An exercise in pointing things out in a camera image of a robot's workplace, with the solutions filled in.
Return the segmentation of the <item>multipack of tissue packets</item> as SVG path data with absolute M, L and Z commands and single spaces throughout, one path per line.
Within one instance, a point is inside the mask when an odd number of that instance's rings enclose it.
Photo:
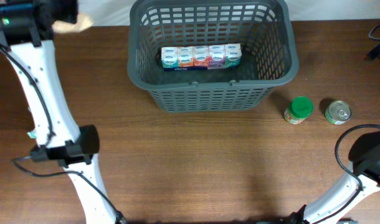
M 166 71 L 213 70 L 238 67 L 242 59 L 240 44 L 163 47 L 161 63 Z

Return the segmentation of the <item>green lid jar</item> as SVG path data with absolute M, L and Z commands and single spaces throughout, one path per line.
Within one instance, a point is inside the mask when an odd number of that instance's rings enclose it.
M 313 111 L 313 103 L 305 96 L 296 97 L 284 111 L 284 118 L 290 124 L 302 123 Z

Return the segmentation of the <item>grey plastic shopping basket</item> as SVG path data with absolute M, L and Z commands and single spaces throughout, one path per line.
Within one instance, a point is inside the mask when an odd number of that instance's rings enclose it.
M 247 110 L 295 78 L 284 0 L 138 0 L 128 76 L 165 111 Z

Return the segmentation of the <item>brown paper pouch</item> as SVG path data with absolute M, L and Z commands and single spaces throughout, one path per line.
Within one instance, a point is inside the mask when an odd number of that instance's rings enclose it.
M 55 21 L 52 25 L 53 31 L 58 34 L 79 33 L 93 26 L 93 19 L 84 13 L 77 16 L 76 23 Z

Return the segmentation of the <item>small tin can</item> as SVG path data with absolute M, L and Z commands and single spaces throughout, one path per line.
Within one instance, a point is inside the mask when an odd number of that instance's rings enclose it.
M 352 116 L 352 110 L 349 104 L 344 101 L 333 101 L 325 110 L 326 119 L 335 125 L 344 124 Z

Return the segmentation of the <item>teal snack wrapper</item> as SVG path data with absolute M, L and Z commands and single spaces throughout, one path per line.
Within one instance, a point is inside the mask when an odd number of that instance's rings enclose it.
M 36 130 L 29 131 L 29 132 L 27 133 L 27 135 L 28 135 L 31 139 L 36 139 L 36 138 L 37 138 L 37 132 L 36 132 Z

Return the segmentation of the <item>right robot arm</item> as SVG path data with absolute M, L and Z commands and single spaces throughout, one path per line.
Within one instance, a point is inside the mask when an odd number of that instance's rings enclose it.
M 340 143 L 349 133 L 363 128 L 377 131 L 357 138 L 345 166 L 339 157 Z M 380 191 L 380 125 L 363 124 L 345 131 L 335 144 L 335 158 L 343 175 L 319 199 L 292 213 L 287 223 L 337 223 L 367 196 Z

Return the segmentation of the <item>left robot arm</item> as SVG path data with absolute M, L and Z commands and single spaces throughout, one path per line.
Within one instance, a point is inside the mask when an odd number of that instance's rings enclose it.
M 61 166 L 87 223 L 125 223 L 103 184 L 97 129 L 74 121 L 55 62 L 55 33 L 81 32 L 91 25 L 77 1 L 0 1 L 0 52 L 16 71 L 34 120 L 36 144 L 29 159 Z

